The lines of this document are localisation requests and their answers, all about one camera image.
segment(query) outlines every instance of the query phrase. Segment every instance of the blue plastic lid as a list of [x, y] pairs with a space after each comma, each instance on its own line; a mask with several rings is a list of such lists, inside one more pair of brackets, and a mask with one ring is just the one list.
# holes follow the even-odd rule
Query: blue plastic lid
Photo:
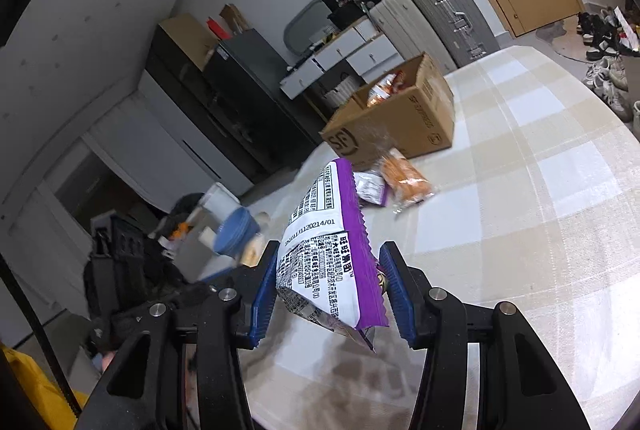
[[220, 225], [213, 251], [233, 258], [242, 255], [244, 247], [260, 231], [249, 210], [240, 206]]

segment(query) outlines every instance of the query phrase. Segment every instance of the table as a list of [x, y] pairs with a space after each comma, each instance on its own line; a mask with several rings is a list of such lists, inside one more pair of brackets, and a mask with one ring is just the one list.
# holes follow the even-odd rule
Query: table
[[[365, 208], [374, 254], [394, 240], [407, 264], [463, 302], [513, 301], [556, 360], [593, 430], [640, 390], [640, 145], [583, 84], [529, 47], [453, 72], [453, 147], [416, 158], [438, 188], [396, 217]], [[252, 206], [287, 217], [322, 167]], [[254, 417], [273, 429], [407, 428], [424, 352], [391, 327], [376, 354], [276, 303], [267, 337], [241, 355]], [[470, 346], [465, 427], [475, 428], [478, 349]]]

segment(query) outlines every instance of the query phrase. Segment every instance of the snack package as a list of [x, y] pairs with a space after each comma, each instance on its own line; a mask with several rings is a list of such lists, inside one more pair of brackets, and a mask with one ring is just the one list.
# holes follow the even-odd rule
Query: snack package
[[376, 266], [351, 163], [331, 161], [282, 236], [278, 294], [292, 313], [371, 347], [366, 331], [388, 326]]
[[353, 178], [356, 182], [356, 193], [360, 198], [360, 203], [385, 206], [389, 186], [381, 175], [374, 172], [354, 172]]
[[396, 196], [396, 213], [434, 195], [433, 185], [400, 153], [392, 148], [380, 159], [380, 173]]
[[402, 71], [388, 74], [369, 90], [367, 107], [384, 102], [389, 96], [400, 92], [405, 87], [404, 73]]

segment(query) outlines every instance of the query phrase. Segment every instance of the white drawer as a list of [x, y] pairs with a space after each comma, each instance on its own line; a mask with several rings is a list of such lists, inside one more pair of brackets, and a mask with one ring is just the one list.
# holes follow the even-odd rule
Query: white drawer
[[322, 69], [318, 67], [318, 64], [316, 64], [312, 58], [309, 58], [298, 70], [281, 81], [280, 88], [290, 99], [293, 99], [322, 76], [322, 74], [324, 73]]
[[347, 61], [349, 65], [362, 76], [367, 71], [372, 70], [374, 67], [397, 54], [398, 51], [390, 42], [389, 38], [385, 35], [380, 35], [347, 58]]
[[356, 31], [360, 33], [367, 42], [372, 38], [375, 38], [380, 34], [380, 31], [376, 26], [373, 25], [371, 20], [363, 20], [362, 23], [356, 26]]
[[364, 44], [364, 39], [355, 29], [349, 29], [314, 56], [316, 62], [328, 71], [340, 60]]
[[390, 71], [394, 67], [398, 67], [398, 65], [401, 65], [403, 63], [404, 63], [404, 58], [402, 58], [400, 53], [396, 53], [391, 58], [387, 58], [381, 64], [376, 65], [374, 68], [362, 74], [362, 79], [368, 84], [370, 84], [371, 82], [375, 82], [384, 73]]

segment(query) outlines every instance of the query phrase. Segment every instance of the silver suitcase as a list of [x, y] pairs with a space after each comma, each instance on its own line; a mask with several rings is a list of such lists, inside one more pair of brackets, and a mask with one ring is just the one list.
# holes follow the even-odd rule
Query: silver suitcase
[[413, 0], [383, 0], [369, 15], [405, 60], [427, 53], [442, 74], [458, 68]]
[[473, 0], [414, 0], [459, 67], [500, 49]]

